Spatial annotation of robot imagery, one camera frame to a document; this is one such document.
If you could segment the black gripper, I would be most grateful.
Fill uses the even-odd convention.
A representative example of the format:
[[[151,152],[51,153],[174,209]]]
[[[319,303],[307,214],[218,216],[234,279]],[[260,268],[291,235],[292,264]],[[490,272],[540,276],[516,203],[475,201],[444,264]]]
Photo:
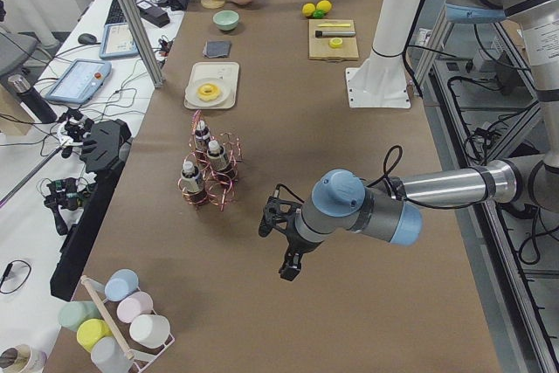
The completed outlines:
[[[301,271],[303,255],[316,249],[326,239],[326,234],[313,230],[307,224],[300,204],[291,204],[286,218],[288,247],[279,276],[293,281]]]

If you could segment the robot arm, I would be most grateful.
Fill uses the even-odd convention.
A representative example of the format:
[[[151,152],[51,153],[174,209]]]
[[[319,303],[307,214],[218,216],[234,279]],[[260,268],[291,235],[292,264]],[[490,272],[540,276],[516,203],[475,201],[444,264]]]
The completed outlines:
[[[543,155],[497,159],[454,171],[397,177],[389,171],[372,182],[333,169],[302,204],[281,210],[268,199],[259,234],[279,231],[288,246],[279,275],[293,280],[302,259],[338,229],[391,244],[411,245],[419,236],[424,207],[452,210],[486,201],[558,209],[558,0],[445,0],[446,19],[455,24],[510,20],[521,27],[535,96],[547,129]]]

